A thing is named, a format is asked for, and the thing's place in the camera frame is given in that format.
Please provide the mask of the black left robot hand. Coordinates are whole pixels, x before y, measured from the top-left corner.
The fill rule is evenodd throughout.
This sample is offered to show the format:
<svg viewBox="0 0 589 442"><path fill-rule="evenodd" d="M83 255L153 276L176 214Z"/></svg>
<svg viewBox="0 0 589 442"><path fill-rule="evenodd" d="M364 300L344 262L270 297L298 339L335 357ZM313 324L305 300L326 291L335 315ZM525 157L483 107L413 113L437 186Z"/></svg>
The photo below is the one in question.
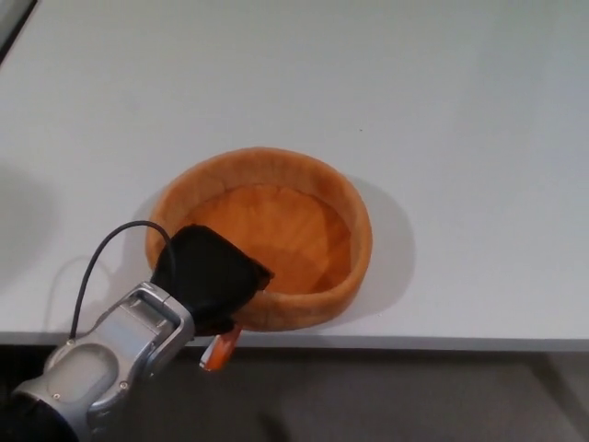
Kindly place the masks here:
<svg viewBox="0 0 589 442"><path fill-rule="evenodd" d="M271 270L206 226L183 227L171 246L176 270L164 250L150 282L189 311L197 336L232 331L233 315L273 278Z"/></svg>

